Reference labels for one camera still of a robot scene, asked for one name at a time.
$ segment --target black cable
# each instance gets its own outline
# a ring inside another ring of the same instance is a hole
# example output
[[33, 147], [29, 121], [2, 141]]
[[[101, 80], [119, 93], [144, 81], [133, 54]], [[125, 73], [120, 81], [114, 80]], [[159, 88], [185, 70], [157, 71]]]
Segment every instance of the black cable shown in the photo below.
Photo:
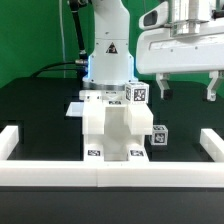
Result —
[[79, 19], [79, 14], [78, 11], [72, 12], [73, 19], [75, 22], [75, 30], [76, 30], [76, 35], [78, 39], [78, 45], [79, 45], [79, 56], [81, 59], [87, 59], [87, 53], [85, 50], [85, 45], [84, 45], [84, 40], [83, 40], [83, 35], [82, 35], [82, 29], [81, 29], [81, 24], [80, 24], [80, 19]]
[[39, 74], [42, 72], [55, 72], [55, 71], [85, 71], [85, 67], [77, 67], [77, 68], [58, 68], [58, 69], [43, 69], [39, 70], [38, 73], [32, 74], [30, 77], [31, 78], [36, 78]]
[[48, 68], [52, 68], [52, 67], [56, 67], [56, 66], [60, 66], [60, 65], [74, 65], [75, 62], [74, 61], [68, 61], [68, 62], [57, 62], [57, 63], [53, 63], [50, 65], [46, 65], [43, 68], [39, 69], [38, 71], [34, 72], [30, 77], [37, 77], [43, 70], [48, 69]]

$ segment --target stacked blocks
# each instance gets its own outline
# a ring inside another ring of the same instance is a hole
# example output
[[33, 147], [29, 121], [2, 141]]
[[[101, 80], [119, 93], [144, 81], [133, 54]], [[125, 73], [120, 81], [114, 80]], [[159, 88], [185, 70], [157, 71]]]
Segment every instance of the stacked blocks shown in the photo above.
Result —
[[125, 84], [125, 100], [131, 104], [148, 103], [149, 85], [144, 82], [129, 82]]
[[165, 125], [153, 125], [152, 136], [149, 136], [151, 145], [167, 145], [168, 129]]

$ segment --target white foam block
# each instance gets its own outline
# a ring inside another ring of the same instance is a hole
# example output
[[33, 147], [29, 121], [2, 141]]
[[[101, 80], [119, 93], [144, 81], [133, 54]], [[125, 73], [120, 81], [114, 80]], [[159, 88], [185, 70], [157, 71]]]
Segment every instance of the white foam block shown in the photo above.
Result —
[[101, 102], [85, 102], [83, 109], [83, 134], [104, 134], [105, 107]]
[[131, 134], [152, 135], [153, 114], [146, 104], [129, 104], [127, 121]]
[[7, 160], [18, 142], [18, 126], [6, 126], [0, 134], [0, 160]]
[[212, 129], [202, 129], [200, 144], [215, 162], [224, 162], [224, 141]]
[[83, 114], [83, 106], [82, 102], [72, 102], [69, 105], [66, 116], [68, 117], [82, 117]]

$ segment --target white plastic structure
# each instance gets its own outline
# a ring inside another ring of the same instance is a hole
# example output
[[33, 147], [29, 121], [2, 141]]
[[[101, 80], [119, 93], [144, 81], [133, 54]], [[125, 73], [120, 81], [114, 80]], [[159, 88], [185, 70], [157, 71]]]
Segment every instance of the white plastic structure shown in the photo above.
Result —
[[164, 1], [155, 9], [146, 13], [139, 19], [139, 27], [142, 30], [158, 28], [167, 23], [168, 16], [169, 16], [168, 1]]
[[212, 129], [202, 129], [200, 144], [215, 162], [224, 162], [224, 141]]
[[146, 105], [145, 95], [140, 104], [126, 100], [124, 91], [93, 90], [82, 91], [80, 95], [85, 99], [84, 161], [85, 158], [88, 161], [94, 158], [96, 161], [127, 161], [129, 147], [144, 149], [145, 135], [152, 134], [153, 126], [153, 114]]
[[89, 57], [87, 88], [123, 90], [137, 81], [129, 53], [130, 15], [121, 0], [92, 0], [95, 17], [95, 49]]
[[[13, 146], [18, 141], [16, 130], [11, 129], [7, 134], [15, 137]], [[88, 149], [95, 150], [94, 145], [91, 147]], [[126, 162], [102, 162], [100, 158], [98, 161], [88, 158], [86, 162], [3, 160], [0, 161], [0, 186], [224, 187], [223, 162], [148, 162], [141, 156], [141, 151], [145, 155], [141, 146], [127, 147], [130, 153]]]
[[0, 160], [6, 160], [19, 141], [18, 126], [6, 126], [0, 133]]
[[224, 70], [224, 18], [201, 24], [199, 34], [173, 38], [169, 28], [143, 32], [137, 44], [141, 74]]

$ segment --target white robot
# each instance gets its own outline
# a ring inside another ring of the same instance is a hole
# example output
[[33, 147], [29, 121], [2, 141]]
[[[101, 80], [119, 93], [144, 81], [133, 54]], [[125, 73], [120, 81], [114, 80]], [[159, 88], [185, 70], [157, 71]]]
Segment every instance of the white robot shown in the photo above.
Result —
[[[91, 3], [95, 49], [83, 78], [89, 90], [80, 92], [84, 161], [148, 161], [144, 139], [152, 134], [153, 115], [147, 106], [149, 86], [134, 77], [134, 59], [128, 50], [129, 12], [121, 0]], [[76, 108], [71, 104], [67, 115], [73, 116]]]
[[214, 0], [170, 0], [140, 18], [136, 66], [141, 74], [156, 74], [161, 98], [171, 95], [171, 73], [209, 72], [204, 98], [215, 101], [224, 70], [224, 13], [216, 8]]

